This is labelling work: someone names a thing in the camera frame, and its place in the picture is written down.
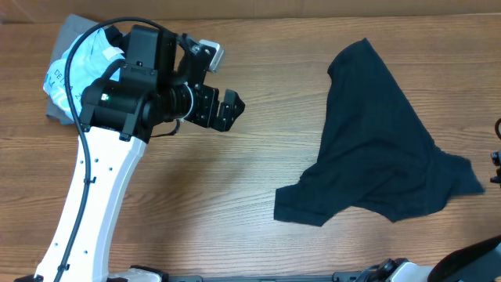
black cable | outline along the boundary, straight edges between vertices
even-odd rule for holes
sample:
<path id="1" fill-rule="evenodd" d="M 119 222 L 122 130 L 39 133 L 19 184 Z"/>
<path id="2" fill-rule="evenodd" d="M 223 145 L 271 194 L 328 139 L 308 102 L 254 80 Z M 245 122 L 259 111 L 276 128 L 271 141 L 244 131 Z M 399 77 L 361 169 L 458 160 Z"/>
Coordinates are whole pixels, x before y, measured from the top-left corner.
<path id="1" fill-rule="evenodd" d="M 115 73 L 115 71 L 118 70 L 118 68 L 120 68 L 121 64 L 125 62 L 124 59 L 116 59 L 115 61 L 113 61 L 107 68 L 106 70 L 104 71 L 103 75 L 101 75 L 101 78 L 104 78 L 104 79 L 107 79 L 107 80 L 110 80 L 111 79 L 111 76 Z"/>
<path id="2" fill-rule="evenodd" d="M 155 136 L 151 136 L 151 138 L 158 138 L 158 137 L 164 137 L 164 136 L 174 136 L 176 133 L 179 132 L 179 128 L 181 128 L 181 122 L 179 120 L 175 120 L 175 128 L 169 133 L 164 133 L 164 134 L 159 134 Z"/>
<path id="3" fill-rule="evenodd" d="M 119 22 L 125 22 L 125 21 L 135 21 L 135 22 L 140 22 L 144 24 L 149 24 L 150 26 L 156 27 L 161 31 L 166 31 L 170 32 L 167 30 L 165 27 L 162 27 L 158 23 L 154 23 L 151 20 L 146 20 L 143 18 L 139 17 L 133 17 L 133 16 L 126 16 L 126 17 L 120 17 L 117 19 L 112 19 L 112 20 L 107 20 L 102 23 L 96 24 L 94 27 L 91 27 L 88 31 L 86 31 L 73 45 L 73 48 L 70 50 L 70 53 L 68 54 L 66 65 L 64 67 L 64 85 L 66 89 L 66 96 L 68 99 L 68 103 L 70 106 L 71 110 L 71 116 L 73 117 L 73 120 L 75 122 L 75 126 L 78 131 L 78 135 L 80 136 L 81 140 L 81 145 L 82 149 L 84 151 L 84 157 L 85 157 L 85 178 L 84 178 L 84 190 L 81 196 L 81 202 L 80 202 L 80 208 L 78 209 L 77 213 L 77 218 L 75 219 L 75 224 L 73 225 L 73 229 L 71 230 L 71 235 L 70 238 L 68 239 L 68 244 L 66 246 L 66 249 L 64 250 L 63 258 L 61 259 L 61 264 L 57 268 L 57 274 L 56 278 L 54 279 L 54 282 L 59 282 L 61 280 L 61 276 L 63 275 L 64 271 L 67 270 L 68 266 L 68 258 L 70 257 L 71 253 L 71 248 L 73 247 L 73 244 L 75 242 L 75 238 L 78 233 L 78 228 L 80 227 L 81 219 L 84 215 L 84 210 L 85 210 L 85 205 L 87 204 L 87 198 L 88 198 L 88 190 L 90 187 L 91 183 L 91 158 L 90 158 L 90 153 L 88 151 L 88 144 L 87 144 L 87 139 L 85 138 L 84 134 L 84 129 L 82 128 L 80 124 L 80 118 L 78 117 L 77 110 L 75 109 L 74 101 L 73 101 L 73 96 L 71 95 L 71 87 L 70 87 L 70 66 L 71 66 L 71 61 L 73 60 L 73 57 L 75 56 L 75 53 L 77 52 L 78 47 L 81 45 L 81 43 L 94 31 L 97 31 L 100 28 L 103 28 L 105 26 L 119 23 Z M 183 42 L 183 45 L 181 45 L 182 48 L 186 48 L 186 41 Z M 185 50 L 185 55 L 190 54 L 189 50 Z M 176 83 L 180 83 L 183 79 L 186 78 L 186 73 L 184 73 L 181 76 L 178 76 L 177 78 L 173 78 L 172 81 L 175 81 Z"/>
<path id="4" fill-rule="evenodd" d="M 501 139 L 501 133 L 499 133 L 499 125 L 501 125 L 501 118 L 496 121 L 496 124 L 494 125 L 494 132 L 498 136 L 499 139 Z"/>
<path id="5" fill-rule="evenodd" d="M 357 279 L 355 279 L 355 281 L 353 281 L 353 282 L 365 282 L 366 280 L 361 281 L 361 280 L 360 280 L 360 278 L 365 277 L 365 275 L 364 275 L 365 273 L 369 272 L 370 270 L 377 269 L 378 267 L 379 267 L 378 265 L 374 265 L 374 266 L 369 266 L 369 267 L 367 267 L 366 269 L 364 269 L 364 270 L 360 273 L 360 275 L 357 277 Z"/>

